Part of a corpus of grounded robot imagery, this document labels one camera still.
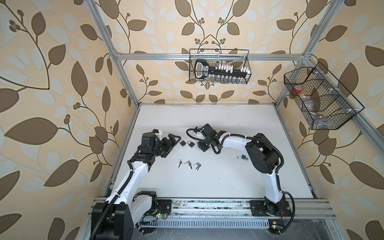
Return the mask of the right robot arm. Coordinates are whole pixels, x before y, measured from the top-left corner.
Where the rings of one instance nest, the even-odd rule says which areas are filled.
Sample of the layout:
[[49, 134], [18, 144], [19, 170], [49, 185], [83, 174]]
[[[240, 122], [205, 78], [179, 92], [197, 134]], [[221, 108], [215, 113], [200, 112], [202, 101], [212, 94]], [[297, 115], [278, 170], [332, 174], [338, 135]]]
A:
[[223, 148], [237, 149], [247, 152], [253, 167], [262, 174], [265, 186], [265, 205], [262, 210], [270, 216], [279, 216], [288, 209], [285, 198], [287, 192], [281, 189], [279, 170], [284, 165], [281, 152], [266, 138], [258, 133], [249, 137], [240, 134], [227, 134], [215, 131], [209, 124], [201, 128], [187, 129], [186, 134], [198, 142], [198, 147], [206, 152], [212, 149], [219, 155]]

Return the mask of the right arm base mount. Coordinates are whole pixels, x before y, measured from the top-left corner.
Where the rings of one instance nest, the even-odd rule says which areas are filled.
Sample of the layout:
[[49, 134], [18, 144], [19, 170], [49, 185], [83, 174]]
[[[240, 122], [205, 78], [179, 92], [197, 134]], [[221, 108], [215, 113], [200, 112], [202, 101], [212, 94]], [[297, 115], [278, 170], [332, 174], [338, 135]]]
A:
[[250, 209], [253, 217], [272, 217], [268, 219], [268, 231], [272, 235], [282, 235], [291, 226], [294, 217], [296, 206], [290, 207], [289, 202], [283, 197], [277, 204], [265, 200], [252, 200]]

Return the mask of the blue padlock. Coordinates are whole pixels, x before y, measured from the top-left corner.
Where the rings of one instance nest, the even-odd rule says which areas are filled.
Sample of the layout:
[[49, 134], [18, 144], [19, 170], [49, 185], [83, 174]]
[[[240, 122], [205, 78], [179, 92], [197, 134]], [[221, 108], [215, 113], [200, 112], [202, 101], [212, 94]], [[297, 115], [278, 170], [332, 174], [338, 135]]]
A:
[[249, 160], [249, 158], [246, 155], [237, 156], [237, 159], [238, 160], [243, 160], [243, 161], [248, 161]]

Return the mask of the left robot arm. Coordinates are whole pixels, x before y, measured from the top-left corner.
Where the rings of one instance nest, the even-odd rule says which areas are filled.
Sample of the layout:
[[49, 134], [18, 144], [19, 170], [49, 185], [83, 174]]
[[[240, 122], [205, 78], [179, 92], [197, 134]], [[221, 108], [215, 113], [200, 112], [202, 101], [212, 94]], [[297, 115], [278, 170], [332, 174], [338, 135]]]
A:
[[163, 138], [159, 130], [142, 135], [141, 144], [127, 161], [129, 170], [116, 190], [92, 209], [91, 240], [130, 240], [140, 219], [158, 210], [156, 192], [139, 192], [138, 188], [156, 158], [166, 158], [180, 140], [173, 134]]

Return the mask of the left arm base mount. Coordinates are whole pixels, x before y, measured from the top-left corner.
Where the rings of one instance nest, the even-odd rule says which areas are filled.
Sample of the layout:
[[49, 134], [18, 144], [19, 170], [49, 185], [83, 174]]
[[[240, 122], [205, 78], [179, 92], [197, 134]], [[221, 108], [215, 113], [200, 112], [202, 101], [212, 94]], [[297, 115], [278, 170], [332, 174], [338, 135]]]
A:
[[131, 205], [131, 215], [140, 234], [150, 233], [159, 219], [165, 220], [172, 211], [172, 200], [155, 200], [140, 196]]

